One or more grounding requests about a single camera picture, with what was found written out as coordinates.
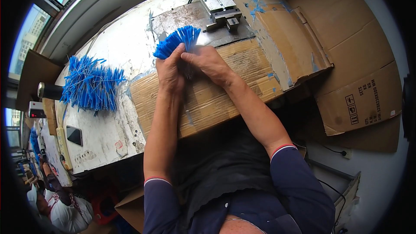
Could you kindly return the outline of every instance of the hand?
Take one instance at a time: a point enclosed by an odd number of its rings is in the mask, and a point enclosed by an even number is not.
[[[159,90],[166,93],[180,93],[184,88],[184,78],[178,73],[178,66],[176,65],[184,51],[185,44],[180,43],[166,60],[156,59]]]
[[[234,71],[226,64],[221,55],[212,46],[202,46],[198,55],[183,53],[181,58],[200,68],[215,84],[225,87],[231,83]]]

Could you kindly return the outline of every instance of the white work table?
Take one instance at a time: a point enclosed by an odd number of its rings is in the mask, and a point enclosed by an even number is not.
[[[67,141],[73,174],[98,168],[144,151],[146,140],[138,123],[138,116],[131,100],[130,85],[133,81],[154,72],[153,52],[158,40],[153,40],[151,19],[173,8],[187,4],[188,0],[146,0],[130,9],[113,22],[105,25],[78,52],[77,57],[88,55],[107,60],[103,65],[122,68],[127,81],[117,88],[117,112],[79,110],[66,108],[55,101],[58,124],[80,128],[83,146]],[[65,85],[68,64],[56,80]]]

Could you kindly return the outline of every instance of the person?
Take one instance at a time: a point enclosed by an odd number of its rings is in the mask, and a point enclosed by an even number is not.
[[[44,196],[35,185],[27,192],[33,210],[39,216],[47,217],[52,225],[63,233],[79,233],[86,230],[93,217],[91,203],[85,197],[66,192],[52,173],[49,164],[42,158],[40,167],[45,181]]]
[[[143,157],[143,234],[330,233],[333,201],[279,118],[215,48],[184,51],[180,44],[166,60],[156,59],[159,89]],[[225,90],[249,130],[232,141],[225,138],[220,148],[211,146],[214,151],[193,146],[204,150],[201,158],[176,154],[181,59]],[[186,196],[181,204],[178,192],[181,199]]]

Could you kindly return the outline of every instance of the navy blue shirt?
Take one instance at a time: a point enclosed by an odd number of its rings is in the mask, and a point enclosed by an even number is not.
[[[275,219],[288,213],[303,234],[331,233],[335,221],[334,203],[308,165],[292,145],[278,148],[270,162],[270,174],[280,200],[267,192],[246,189],[220,197],[195,213],[189,234],[217,234],[227,215],[245,219],[267,234],[285,233]],[[180,205],[172,185],[151,177],[144,183],[143,234],[179,233]]]

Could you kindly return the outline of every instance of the forearm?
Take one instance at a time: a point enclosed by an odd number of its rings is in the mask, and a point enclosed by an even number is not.
[[[55,177],[55,175],[53,173],[50,173],[48,174],[48,176],[46,176],[46,179],[47,179],[47,182],[52,185],[52,188],[58,194],[59,200],[62,201],[62,203],[65,204],[66,206],[70,206],[71,205],[70,195],[64,190],[64,188],[62,187],[59,180]]]
[[[269,157],[279,146],[291,143],[279,118],[239,75],[232,73],[224,89],[237,107],[250,132],[265,147]]]
[[[152,126],[144,148],[145,179],[158,176],[170,179],[169,167],[178,141],[178,110],[180,96],[159,90]]]

